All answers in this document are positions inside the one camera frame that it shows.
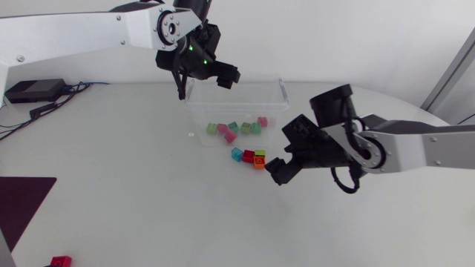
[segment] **cube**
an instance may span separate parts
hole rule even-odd
[[[61,256],[61,257],[54,257],[51,260],[52,266],[61,266],[61,267],[69,267],[71,265],[72,259],[68,256]]]
[[[249,134],[251,132],[251,124],[243,122],[243,124],[240,126],[240,132],[243,134]]]
[[[262,125],[262,127],[267,127],[267,118],[266,117],[258,117],[258,122]]]
[[[241,162],[241,160],[243,160],[243,155],[244,152],[239,148],[233,148],[231,150],[231,158],[233,158],[237,162]]]
[[[206,127],[206,133],[217,134],[217,125],[215,123],[209,123],[208,127]]]
[[[238,135],[236,135],[235,132],[231,131],[231,130],[228,130],[226,132],[226,134],[224,135],[224,139],[229,143],[231,144],[232,142],[234,142],[236,140],[236,137],[238,137]]]
[[[255,151],[255,156],[262,156],[262,157],[266,157],[266,152],[265,151]]]
[[[251,132],[253,134],[260,134],[262,130],[261,124],[260,123],[252,123],[251,125]]]
[[[228,124],[228,127],[231,131],[235,132],[235,133],[239,133],[239,126],[236,122],[231,122]]]
[[[254,168],[258,170],[262,170],[265,168],[266,165],[266,158],[263,156],[255,156],[254,157]]]
[[[228,129],[229,129],[228,125],[224,125],[224,124],[221,124],[221,123],[217,124],[217,131],[219,131],[222,134],[225,134],[228,131]]]
[[[244,151],[243,155],[243,161],[248,162],[248,163],[253,163],[254,162],[254,151]]]
[[[275,123],[277,122],[276,118],[270,118],[269,119],[269,124],[267,126],[269,127],[275,127]]]

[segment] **transparent plastic bin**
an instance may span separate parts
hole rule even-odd
[[[270,145],[278,128],[282,113],[289,108],[289,98],[281,79],[271,82],[240,82],[232,89],[218,87],[216,82],[191,80],[187,86],[185,108],[191,111],[198,136],[205,146],[260,146]],[[209,123],[228,125],[236,122],[257,123],[259,117],[267,119],[261,133],[243,133],[229,144],[224,134],[208,134]]]

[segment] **white wall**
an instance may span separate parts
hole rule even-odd
[[[1,0],[0,16],[110,10],[126,2]],[[473,0],[214,0],[209,20],[222,33],[218,60],[238,66],[243,79],[279,73],[287,81],[348,82],[420,105],[475,26],[474,10]],[[154,51],[124,48],[39,62],[13,68],[8,84],[53,76],[171,81],[154,58]]]

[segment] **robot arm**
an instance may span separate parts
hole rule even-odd
[[[169,58],[157,57],[157,65],[197,79],[218,76],[218,84],[220,80],[225,80],[226,87],[230,88],[232,82],[239,80],[236,67],[226,65],[228,68],[221,70],[216,65],[223,63],[215,65],[214,51],[193,54],[193,51],[186,49],[195,36],[208,30],[206,16],[210,4],[211,1],[207,0],[176,0],[174,5],[139,1],[104,13],[1,18],[0,89],[4,92],[9,67],[120,46],[143,47],[182,57],[193,55],[200,62],[210,57],[206,65],[191,66],[189,61],[183,59],[170,69],[163,67],[163,62]],[[219,37],[213,37],[215,48]],[[213,71],[193,75],[205,69]],[[181,98],[185,88],[182,83],[177,85]]]
[[[422,122],[386,121],[370,115],[356,117],[350,85],[310,100],[318,125],[300,115],[282,131],[292,153],[286,164],[276,158],[266,170],[279,184],[288,183],[302,168],[331,168],[337,185],[352,194],[366,173],[386,174],[424,166],[475,168],[475,125],[434,127]],[[362,130],[353,123],[359,120]],[[355,183],[343,185],[335,168],[349,167]]]

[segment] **white tabletop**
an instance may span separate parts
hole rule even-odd
[[[291,108],[336,85],[287,84]],[[358,114],[445,123],[354,89]],[[4,123],[34,104],[7,108]],[[370,175],[347,195],[329,169],[277,186],[206,148],[173,85],[94,85],[0,142],[0,175],[58,177],[13,251],[18,267],[69,255],[91,266],[473,266],[475,171]],[[290,158],[279,131],[267,159]]]

